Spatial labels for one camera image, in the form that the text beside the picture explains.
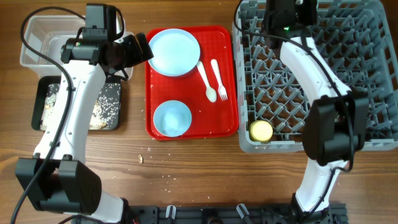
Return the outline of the food scraps and rice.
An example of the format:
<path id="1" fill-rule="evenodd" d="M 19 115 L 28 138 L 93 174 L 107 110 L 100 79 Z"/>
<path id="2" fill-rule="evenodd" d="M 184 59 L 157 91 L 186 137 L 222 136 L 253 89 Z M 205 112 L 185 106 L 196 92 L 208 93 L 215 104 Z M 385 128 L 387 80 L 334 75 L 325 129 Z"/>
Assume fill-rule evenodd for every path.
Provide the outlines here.
<path id="1" fill-rule="evenodd" d="M 39 119 L 40 131 L 45 131 L 50 121 L 60 84 L 51 83 L 45 94 L 44 106 Z M 121 101 L 121 84 L 105 83 L 102 87 L 90 120 L 90 130 L 114 130 L 119 126 L 119 110 Z"/>

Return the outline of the light blue bowl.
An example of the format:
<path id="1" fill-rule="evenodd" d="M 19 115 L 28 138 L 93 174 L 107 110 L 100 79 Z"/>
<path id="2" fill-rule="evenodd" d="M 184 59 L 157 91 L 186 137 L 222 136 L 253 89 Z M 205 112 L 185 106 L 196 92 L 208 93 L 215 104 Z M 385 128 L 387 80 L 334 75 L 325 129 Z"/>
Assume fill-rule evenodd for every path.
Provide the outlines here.
<path id="1" fill-rule="evenodd" d="M 192 112 L 185 103 L 169 100 L 155 109 L 152 122 L 160 134 L 176 138 L 189 130 L 192 124 Z"/>

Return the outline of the yellow plastic cup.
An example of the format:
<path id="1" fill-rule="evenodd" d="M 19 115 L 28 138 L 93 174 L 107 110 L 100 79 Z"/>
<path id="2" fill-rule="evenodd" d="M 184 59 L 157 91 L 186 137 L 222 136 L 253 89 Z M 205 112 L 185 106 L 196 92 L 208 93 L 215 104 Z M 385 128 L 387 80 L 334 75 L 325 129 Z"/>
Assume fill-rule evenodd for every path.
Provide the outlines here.
<path id="1" fill-rule="evenodd" d="M 273 136 L 273 127 L 267 121 L 258 120 L 249 127 L 249 136 L 252 141 L 268 142 Z"/>

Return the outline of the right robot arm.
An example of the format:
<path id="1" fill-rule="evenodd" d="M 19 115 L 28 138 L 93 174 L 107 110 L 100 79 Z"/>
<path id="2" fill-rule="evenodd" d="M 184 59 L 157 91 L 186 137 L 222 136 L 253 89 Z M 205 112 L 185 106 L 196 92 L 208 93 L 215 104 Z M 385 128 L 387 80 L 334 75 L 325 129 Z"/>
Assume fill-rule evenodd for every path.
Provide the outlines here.
<path id="1" fill-rule="evenodd" d="M 368 98 L 331 70 L 308 27 L 317 22 L 317 1 L 269 0 L 262 22 L 267 46 L 287 66 L 310 103 L 302 145 L 308 156 L 300 187 L 292 197 L 292 220 L 310 223 L 329 212 L 329 196 L 341 172 L 353 168 L 362 150 Z"/>

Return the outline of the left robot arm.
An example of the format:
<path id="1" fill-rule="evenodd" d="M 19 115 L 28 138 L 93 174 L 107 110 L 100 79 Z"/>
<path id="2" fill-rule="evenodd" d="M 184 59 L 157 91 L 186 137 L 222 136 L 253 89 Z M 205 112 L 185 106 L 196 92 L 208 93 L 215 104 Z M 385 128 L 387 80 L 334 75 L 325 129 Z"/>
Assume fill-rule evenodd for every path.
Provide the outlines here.
<path id="1" fill-rule="evenodd" d="M 127 80 L 126 69 L 153 54 L 143 33 L 126 35 L 121 11 L 89 3 L 85 25 L 61 49 L 56 67 L 62 79 L 52 122 L 30 158 L 19 158 L 15 174 L 29 200 L 41 212 L 65 214 L 96 223 L 134 223 L 125 198 L 102 188 L 85 164 L 85 147 L 97 97 L 108 77 Z"/>

